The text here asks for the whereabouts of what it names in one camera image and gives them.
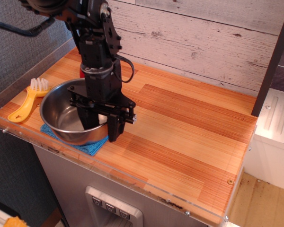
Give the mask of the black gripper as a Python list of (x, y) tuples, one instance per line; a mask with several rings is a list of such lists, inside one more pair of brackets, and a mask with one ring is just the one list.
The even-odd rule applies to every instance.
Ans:
[(136, 104), (122, 93), (121, 69), (87, 68), (82, 71), (85, 88), (68, 88), (71, 105), (77, 108), (84, 130), (99, 126), (99, 114), (106, 116), (108, 140), (115, 142), (123, 134), (125, 122), (136, 122)]

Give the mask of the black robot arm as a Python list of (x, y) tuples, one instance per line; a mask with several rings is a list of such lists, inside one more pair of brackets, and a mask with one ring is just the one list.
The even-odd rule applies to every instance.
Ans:
[(61, 20), (71, 31), (81, 55), (82, 85), (68, 86), (70, 103), (77, 108), (84, 129), (100, 125), (98, 115), (107, 117), (107, 135), (116, 141), (124, 126), (136, 121), (135, 102), (122, 93), (121, 61), (132, 63), (117, 53), (121, 37), (105, 0), (23, 0), (27, 10)]

